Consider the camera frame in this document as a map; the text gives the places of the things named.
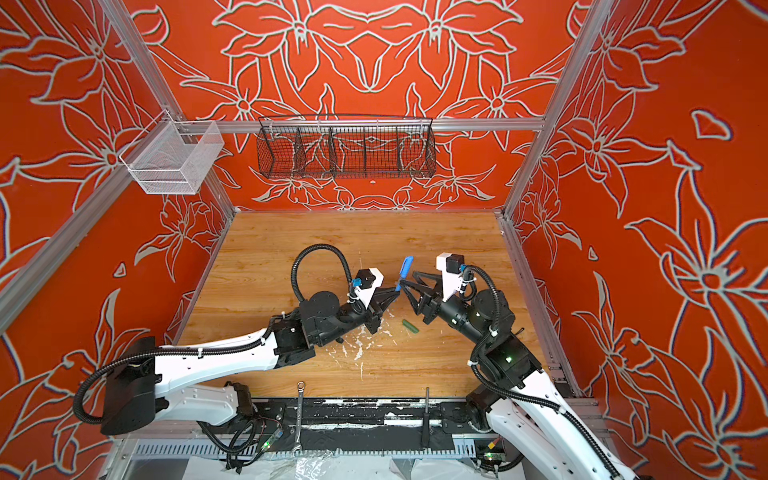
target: white plastic sheet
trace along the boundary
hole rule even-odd
[[[190,458],[183,480],[403,480],[389,457],[341,456],[305,457],[290,460],[259,461],[243,468],[238,475],[225,470],[223,462]],[[456,460],[416,460],[411,480],[482,480],[481,475]],[[499,474],[501,480],[525,480],[522,465]]]

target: wire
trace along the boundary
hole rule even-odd
[[[344,254],[341,253],[341,250],[334,247],[333,245],[329,245],[328,243],[315,243],[314,245],[309,245],[307,248],[299,252],[299,255],[293,261],[293,266],[290,268],[290,285],[293,288],[293,293],[296,295],[296,298],[300,303],[304,301],[304,295],[301,294],[301,290],[299,290],[299,282],[296,279],[296,276],[299,272],[299,264],[301,263],[301,260],[304,260],[304,257],[314,252],[315,250],[328,250],[335,253],[339,260],[341,260],[341,266],[344,268],[344,275],[346,276],[347,284],[350,286],[352,284],[352,273],[349,271],[349,264],[346,262],[346,258],[344,258]]]
[[[511,462],[504,465],[499,465],[498,470],[500,472],[506,472],[507,470],[512,470],[514,467],[518,466],[518,464],[522,462],[524,458],[525,457],[523,456],[523,454],[519,454],[518,456],[514,457]],[[486,470],[487,472],[496,472],[496,468],[495,468],[496,465],[492,463],[487,463],[481,460],[480,465],[478,466],[483,470]]]
[[[234,468],[234,469],[235,469],[235,471],[236,471],[238,474],[239,474],[239,473],[240,473],[240,471],[243,469],[243,467],[247,467],[247,466],[249,466],[249,465],[252,465],[253,463],[255,463],[255,462],[256,462],[256,460],[258,460],[259,458],[261,458],[261,456],[262,456],[262,455],[264,455],[264,453],[266,453],[267,449],[264,449],[264,447],[263,447],[263,446],[260,446],[260,447],[259,447],[259,444],[263,445],[263,443],[261,442],[261,438],[264,436],[264,430],[266,430],[266,421],[267,421],[267,420],[271,420],[272,422],[275,422],[275,423],[277,424],[277,428],[278,428],[278,429],[280,429],[280,430],[282,430],[282,429],[283,429],[283,423],[282,423],[282,422],[280,422],[279,420],[271,419],[271,418],[269,418],[269,417],[259,417],[258,419],[259,419],[259,420],[261,420],[263,423],[262,423],[262,425],[261,425],[261,433],[259,434],[259,438],[258,438],[258,439],[255,441],[255,443],[256,443],[256,445],[257,445],[257,447],[256,447],[256,451],[257,451],[257,453],[256,453],[256,454],[253,456],[253,458],[252,458],[251,460],[247,460],[247,461],[245,461],[245,462],[244,462],[244,461],[242,461],[242,460],[239,460],[239,459],[237,459],[237,458],[231,458],[231,457],[230,457],[230,454],[227,454],[227,468],[228,468],[228,469],[232,469],[232,468]],[[237,433],[237,434],[236,434],[236,435],[233,437],[233,441],[234,441],[234,439],[236,439],[236,438],[237,438],[237,436],[238,436],[239,434],[240,434],[240,433]]]
[[[85,408],[83,407],[83,399],[85,398],[85,393],[93,386],[93,384],[96,383],[96,381],[99,380],[102,376],[111,372],[115,367],[125,365],[126,363],[140,362],[141,360],[154,358],[155,356],[228,355],[230,353],[245,352],[246,350],[250,350],[263,345],[266,342],[266,339],[270,338],[272,330],[275,326],[275,319],[276,317],[270,318],[270,324],[267,326],[264,334],[261,337],[255,339],[253,342],[244,343],[243,345],[209,347],[204,349],[198,349],[197,347],[193,346],[158,347],[155,349],[147,350],[145,352],[124,356],[111,363],[108,363],[107,365],[102,366],[100,369],[97,369],[88,378],[86,378],[83,383],[80,384],[80,388],[78,388],[78,391],[75,392],[74,397],[72,398],[72,413],[74,413],[74,416],[77,417],[78,420],[90,425],[98,425],[104,421],[103,417],[91,415],[85,411]]]
[[[467,286],[469,287],[469,295],[465,296],[463,292],[458,293],[458,297],[462,302],[471,302],[478,292],[478,287],[475,285],[475,282],[470,282]]]
[[[203,433],[208,437],[210,441],[222,452],[226,452],[227,454],[238,454],[245,449],[247,449],[250,446],[250,443],[253,441],[253,437],[256,436],[256,428],[253,426],[253,422],[250,423],[251,429],[250,429],[250,435],[248,435],[248,439],[240,446],[234,446],[234,441],[237,440],[237,437],[240,436],[241,433],[245,431],[247,428],[247,425],[239,430],[237,434],[233,437],[233,440],[230,442],[229,445],[225,445],[221,440],[219,440],[218,437],[214,435],[214,433],[210,430],[210,424],[206,422],[197,422],[197,424],[200,426],[201,429],[203,429]]]
[[[469,280],[469,272],[477,273],[478,276],[480,276],[488,285],[488,289],[491,290],[491,295],[493,296],[493,320],[491,326],[488,330],[485,331],[485,333],[483,333],[483,336],[475,344],[475,348],[472,349],[472,354],[469,357],[471,362],[477,362],[478,357],[480,356],[480,351],[485,348],[485,344],[491,339],[491,330],[493,329],[494,331],[498,331],[498,325],[501,322],[500,315],[502,311],[502,305],[499,299],[498,290],[496,290],[496,286],[493,283],[493,280],[491,280],[491,277],[482,268],[474,265],[467,265],[464,268],[464,280]],[[556,412],[560,412],[561,406],[559,403],[503,389],[494,384],[491,380],[486,379],[478,370],[477,364],[471,365],[471,368],[472,373],[474,373],[477,379],[480,380],[480,383],[482,383],[486,388],[496,393],[497,395],[513,399],[517,402],[533,403],[534,405],[548,407],[555,410]],[[578,417],[567,410],[562,415],[568,419],[568,421],[578,430],[581,436],[584,437],[584,440],[587,441],[587,444],[589,444],[589,446],[592,448],[595,455],[598,456],[600,461],[603,463],[603,466],[606,468],[606,470],[608,470],[608,472],[611,473],[611,477],[619,477],[619,471],[616,469],[608,456],[605,455],[605,452],[603,452],[603,450],[600,448],[598,442],[594,439],[587,427],[585,427],[584,424],[579,421]]]
[[[556,402],[552,402],[550,400],[541,399],[539,397],[534,396],[528,396],[523,395],[522,393],[512,392],[511,390],[503,389],[499,386],[496,386],[493,382],[486,379],[478,370],[478,367],[476,365],[472,366],[472,373],[475,374],[475,376],[480,380],[480,383],[482,383],[486,388],[491,390],[492,392],[496,393],[497,395],[500,395],[505,398],[513,399],[516,402],[526,402],[526,403],[533,403],[534,405],[539,405],[542,407],[548,407],[550,409],[553,409],[557,412],[560,411],[560,404]],[[578,417],[570,413],[568,410],[566,410],[562,414],[568,421],[578,430],[578,432],[581,434],[582,437],[584,437],[584,440],[587,441],[587,444],[592,448],[595,455],[598,456],[600,461],[603,463],[603,466],[606,470],[611,474],[611,477],[618,477],[619,471],[616,469],[614,464],[611,462],[611,460],[608,458],[607,455],[605,455],[605,452],[600,448],[597,441],[594,439],[594,437],[591,435],[589,430],[579,421]]]
[[[261,423],[261,433],[259,433],[259,438],[254,442],[253,439],[250,441],[246,441],[244,445],[246,446],[246,449],[256,443],[257,445],[261,441],[261,437],[264,435],[264,430],[266,429],[266,422],[263,419],[260,419],[262,421]],[[237,441],[238,437],[240,437],[240,434],[242,434],[245,429],[248,428],[248,425],[251,425],[251,432],[256,431],[256,419],[253,419],[250,423],[245,425],[242,429],[240,429],[238,432],[236,432],[232,439],[230,440],[230,448],[233,448],[235,446],[235,442]],[[251,460],[248,462],[243,462],[242,460],[239,460],[237,458],[237,454],[233,456],[231,453],[227,453],[227,470],[230,470],[234,468],[237,473],[239,474],[240,471],[242,471],[243,467],[246,467],[248,465],[251,465],[253,462],[256,461],[256,455],[253,456]]]

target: white wire basket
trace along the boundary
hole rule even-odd
[[[130,162],[121,157],[123,164],[148,194],[196,194],[224,146],[216,122],[202,135],[182,134],[174,121],[162,121],[156,128]]]

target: metal rail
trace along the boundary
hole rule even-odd
[[[274,127],[397,127],[413,125],[418,122],[413,118],[380,118],[366,120],[265,120],[265,125]],[[205,133],[206,124],[203,121],[185,121],[179,125],[180,131],[188,134]],[[261,129],[258,121],[217,121],[216,125],[222,134],[255,134]],[[540,131],[544,126],[544,118],[435,118],[432,120],[432,130],[435,133],[456,131]]]
[[[525,187],[528,185],[528,180],[530,180],[536,164],[541,159],[549,139],[554,134],[554,129],[560,121],[560,116],[563,115],[565,105],[571,96],[571,91],[576,85],[576,80],[578,80],[581,71],[584,69],[584,64],[587,63],[592,45],[597,40],[613,4],[614,0],[596,0],[589,8],[587,19],[584,21],[584,25],[581,27],[581,31],[573,44],[571,56],[568,57],[568,61],[565,63],[560,81],[554,88],[552,99],[549,105],[547,105],[547,111],[544,115],[545,122],[536,134],[531,148],[528,149],[528,154],[525,155],[523,164],[520,166],[520,170],[518,170],[518,179],[515,181],[515,184],[509,191],[507,200],[504,202],[503,211],[506,219],[512,217],[512,211],[520,202]]]
[[[146,141],[128,155],[133,161],[160,129],[155,128],[146,136]],[[0,292],[0,333],[13,323],[22,310],[32,301],[40,289],[48,282],[61,264],[69,257],[72,250],[88,235],[91,228],[107,213],[109,207],[123,194],[131,184],[128,170],[118,167],[107,180],[86,199],[86,201],[67,219],[64,225],[51,237],[24,268],[11,279]]]

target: wire mesh basket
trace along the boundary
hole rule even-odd
[[[430,118],[336,115],[259,119],[259,173],[267,178],[429,178],[435,174]]]
[[[196,194],[224,146],[215,121],[203,134],[183,134],[179,124],[162,121],[140,154],[121,160],[148,194]]]

